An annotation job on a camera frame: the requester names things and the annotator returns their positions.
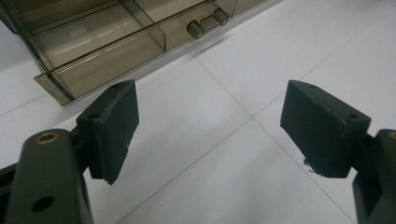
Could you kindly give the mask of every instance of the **drawer handle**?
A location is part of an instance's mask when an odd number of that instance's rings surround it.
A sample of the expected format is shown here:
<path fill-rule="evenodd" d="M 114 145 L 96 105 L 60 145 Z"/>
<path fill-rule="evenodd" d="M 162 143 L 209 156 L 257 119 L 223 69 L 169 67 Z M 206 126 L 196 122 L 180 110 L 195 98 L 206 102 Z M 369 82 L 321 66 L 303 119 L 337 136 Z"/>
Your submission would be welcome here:
<path fill-rule="evenodd" d="M 230 17 L 221 8 L 216 9 L 212 15 L 197 21 L 190 21 L 186 27 L 186 31 L 195 39 L 201 38 L 204 34 L 209 33 L 218 26 L 227 24 Z"/>

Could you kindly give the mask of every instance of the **storage cabinet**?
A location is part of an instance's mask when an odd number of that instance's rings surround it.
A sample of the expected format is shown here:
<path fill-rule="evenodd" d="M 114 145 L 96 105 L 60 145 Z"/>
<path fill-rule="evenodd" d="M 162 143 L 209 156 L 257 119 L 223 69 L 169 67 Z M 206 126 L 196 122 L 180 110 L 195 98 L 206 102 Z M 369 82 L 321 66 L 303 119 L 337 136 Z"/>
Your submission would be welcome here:
<path fill-rule="evenodd" d="M 65 105 L 261 2 L 2 0 L 0 17 L 35 57 L 35 81 Z"/>

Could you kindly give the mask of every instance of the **white floor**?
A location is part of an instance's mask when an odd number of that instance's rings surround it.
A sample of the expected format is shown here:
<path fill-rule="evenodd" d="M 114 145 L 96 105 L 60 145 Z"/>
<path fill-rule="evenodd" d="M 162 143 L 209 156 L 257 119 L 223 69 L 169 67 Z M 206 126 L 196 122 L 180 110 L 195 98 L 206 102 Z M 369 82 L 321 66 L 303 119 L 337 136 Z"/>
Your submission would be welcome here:
<path fill-rule="evenodd" d="M 284 0 L 256 7 L 134 73 L 140 125 L 114 186 L 86 174 L 95 223 L 356 223 L 351 182 L 309 172 L 279 127 L 289 79 L 396 129 L 396 1 Z M 0 167 L 23 141 L 71 130 L 103 90 L 60 107 L 0 26 Z"/>

